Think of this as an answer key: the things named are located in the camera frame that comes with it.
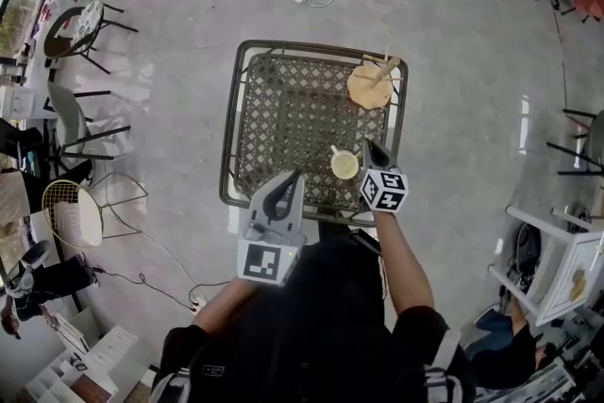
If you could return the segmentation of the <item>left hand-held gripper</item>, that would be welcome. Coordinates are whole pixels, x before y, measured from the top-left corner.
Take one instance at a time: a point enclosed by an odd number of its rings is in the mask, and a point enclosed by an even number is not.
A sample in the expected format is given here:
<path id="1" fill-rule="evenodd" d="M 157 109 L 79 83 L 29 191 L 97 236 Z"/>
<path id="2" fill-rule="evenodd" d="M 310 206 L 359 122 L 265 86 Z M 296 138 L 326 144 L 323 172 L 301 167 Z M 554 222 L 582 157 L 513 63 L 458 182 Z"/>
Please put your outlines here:
<path id="1" fill-rule="evenodd" d="M 305 179 L 300 170 L 274 176 L 259 187 L 249 206 L 249 224 L 238 241 L 237 277 L 283 287 L 307 237 L 300 229 Z M 285 235 L 268 227 L 287 227 Z"/>

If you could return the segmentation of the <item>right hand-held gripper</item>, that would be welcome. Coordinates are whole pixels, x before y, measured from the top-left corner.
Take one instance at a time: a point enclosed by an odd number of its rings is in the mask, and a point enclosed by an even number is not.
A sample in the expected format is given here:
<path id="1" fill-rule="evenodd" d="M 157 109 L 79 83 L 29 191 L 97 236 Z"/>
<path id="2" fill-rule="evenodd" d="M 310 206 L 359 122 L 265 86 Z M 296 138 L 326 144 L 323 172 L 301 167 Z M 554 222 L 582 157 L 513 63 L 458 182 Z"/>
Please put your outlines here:
<path id="1" fill-rule="evenodd" d="M 365 137 L 362 141 L 361 169 L 365 175 L 360 194 L 369 210 L 399 212 L 408 195 L 408 179 L 393 171 L 398 169 L 395 156 L 379 142 Z"/>

